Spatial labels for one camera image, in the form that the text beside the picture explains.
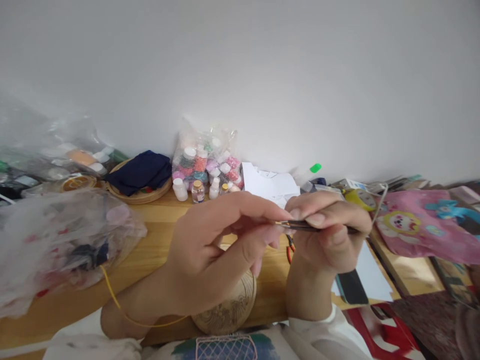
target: pink bead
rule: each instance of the pink bead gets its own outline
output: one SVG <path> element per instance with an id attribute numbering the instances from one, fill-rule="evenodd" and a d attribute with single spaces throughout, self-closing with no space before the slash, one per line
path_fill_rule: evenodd
<path id="1" fill-rule="evenodd" d="M 183 180 L 183 179 L 185 179 L 185 175 L 181 171 L 177 170 L 171 175 L 171 178 L 172 179 L 182 179 Z"/>
<path id="2" fill-rule="evenodd" d="M 226 163 L 230 165 L 232 169 L 236 169 L 240 165 L 240 160 L 238 160 L 236 157 L 230 156 L 227 160 Z"/>
<path id="3" fill-rule="evenodd" d="M 226 177 L 232 181 L 235 181 L 239 178 L 239 175 L 235 171 L 230 170 L 230 172 L 226 175 Z"/>

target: cartoon character print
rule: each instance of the cartoon character print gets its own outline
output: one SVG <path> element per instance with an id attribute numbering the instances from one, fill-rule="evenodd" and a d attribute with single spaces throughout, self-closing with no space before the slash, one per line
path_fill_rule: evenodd
<path id="1" fill-rule="evenodd" d="M 400 238 L 409 244 L 419 244 L 415 235 L 420 230 L 421 221 L 411 212 L 393 211 L 377 219 L 378 229 L 388 237 Z"/>

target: white cap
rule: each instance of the white cap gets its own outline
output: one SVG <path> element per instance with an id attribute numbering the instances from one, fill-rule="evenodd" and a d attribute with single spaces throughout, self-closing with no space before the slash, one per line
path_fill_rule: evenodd
<path id="1" fill-rule="evenodd" d="M 204 150 L 203 146 L 196 153 L 199 158 L 207 158 L 209 156 L 209 152 L 207 150 Z"/>
<path id="2" fill-rule="evenodd" d="M 75 149 L 78 149 L 78 147 L 76 147 L 75 145 L 73 145 L 72 143 L 70 142 L 65 142 L 63 144 L 60 144 L 58 145 L 58 148 L 63 151 L 64 154 L 72 151 L 72 150 L 75 150 Z"/>
<path id="3" fill-rule="evenodd" d="M 98 160 L 100 164 L 106 163 L 110 160 L 109 156 L 103 151 L 99 151 L 93 154 L 93 157 Z"/>
<path id="4" fill-rule="evenodd" d="M 100 175 L 107 174 L 107 169 L 99 162 L 94 162 L 92 165 L 89 166 L 94 172 L 99 173 Z"/>
<path id="5" fill-rule="evenodd" d="M 220 171 L 224 174 L 227 174 L 232 168 L 227 163 L 224 163 L 220 166 Z"/>
<path id="6" fill-rule="evenodd" d="M 212 171 L 210 171 L 210 175 L 213 176 L 213 177 L 217 177 L 218 175 L 220 175 L 220 170 L 218 167 L 214 168 Z"/>
<path id="7" fill-rule="evenodd" d="M 186 147 L 183 149 L 183 156 L 186 159 L 193 160 L 195 159 L 195 156 L 197 155 L 197 150 L 195 150 L 193 147 Z"/>
<path id="8" fill-rule="evenodd" d="M 113 147 L 107 146 L 101 152 L 104 153 L 104 154 L 110 155 L 111 153 L 114 152 L 114 150 L 115 149 Z"/>
<path id="9" fill-rule="evenodd" d="M 225 150 L 223 154 L 218 158 L 219 163 L 223 163 L 225 160 L 227 160 L 230 157 L 230 151 Z"/>
<path id="10" fill-rule="evenodd" d="M 220 139 L 218 137 L 213 137 L 211 139 L 211 147 L 212 148 L 218 149 L 221 146 L 222 146 L 222 142 L 220 141 Z"/>

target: yellow string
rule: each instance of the yellow string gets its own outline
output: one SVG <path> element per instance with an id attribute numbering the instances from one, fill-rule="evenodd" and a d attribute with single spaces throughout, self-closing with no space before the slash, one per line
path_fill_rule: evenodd
<path id="1" fill-rule="evenodd" d="M 112 289 L 112 285 L 110 285 L 110 280 L 109 280 L 109 276 L 107 275 L 107 271 L 105 270 L 105 268 L 103 267 L 103 265 L 100 265 L 100 268 L 101 270 L 103 271 L 103 275 L 105 275 L 105 281 L 106 281 L 106 286 L 108 287 L 108 290 L 110 291 L 110 295 L 111 295 L 111 298 L 113 299 L 113 302 L 115 303 L 116 307 L 118 308 L 118 311 L 120 311 L 120 313 L 125 317 L 125 319 L 127 319 L 129 322 L 137 325 L 137 326 L 140 326 L 140 327 L 143 327 L 143 328 L 164 328 L 164 327 L 167 327 L 169 325 L 173 325 L 173 324 L 176 324 L 180 321 L 182 321 L 183 319 L 186 319 L 188 318 L 188 315 L 187 316 L 184 316 L 184 317 L 181 317 L 175 321 L 172 321 L 172 322 L 169 322 L 169 323 L 166 323 L 166 324 L 162 324 L 162 325 L 145 325 L 145 324 L 142 324 L 142 323 L 139 323 L 139 322 L 136 322 L 135 320 L 132 320 L 131 318 L 128 317 L 128 315 L 126 313 L 124 313 L 124 311 L 122 310 L 122 307 L 120 306 L 119 304 L 119 301 L 117 300 L 117 297 L 115 296 L 115 293 L 114 293 L 114 290 Z"/>

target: white sleeve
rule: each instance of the white sleeve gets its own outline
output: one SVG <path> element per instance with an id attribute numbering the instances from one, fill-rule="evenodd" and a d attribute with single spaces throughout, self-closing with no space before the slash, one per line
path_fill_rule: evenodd
<path id="1" fill-rule="evenodd" d="M 351 326 L 340 309 L 332 304 L 332 312 L 322 321 L 306 321 L 289 318 L 291 329 L 297 336 L 287 339 L 293 350 L 302 359 L 309 359 L 313 353 L 326 359 L 372 359 L 369 348 L 360 333 Z"/>
<path id="2" fill-rule="evenodd" d="M 43 360 L 140 360 L 138 340 L 109 339 L 100 325 L 102 309 L 58 331 L 52 338 Z"/>

